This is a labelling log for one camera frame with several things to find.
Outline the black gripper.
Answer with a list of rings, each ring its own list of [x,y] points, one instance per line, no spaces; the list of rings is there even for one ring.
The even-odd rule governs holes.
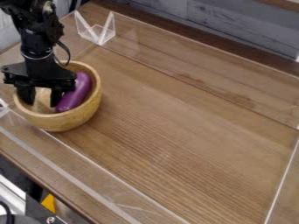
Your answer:
[[[50,107],[53,108],[60,100],[62,92],[74,89],[76,74],[68,70],[54,56],[40,59],[24,58],[22,62],[1,66],[4,83],[13,85],[18,98],[29,105],[33,105],[34,88],[50,89]]]

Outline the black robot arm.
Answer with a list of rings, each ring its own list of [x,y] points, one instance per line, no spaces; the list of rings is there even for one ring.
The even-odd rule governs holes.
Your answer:
[[[13,85],[18,98],[33,105],[36,88],[50,90],[50,106],[54,107],[68,91],[74,90],[76,74],[66,69],[69,60],[61,63],[53,47],[66,53],[61,43],[64,25],[56,14],[52,0],[0,0],[0,10],[12,18],[21,37],[22,62],[2,65],[4,84]]]

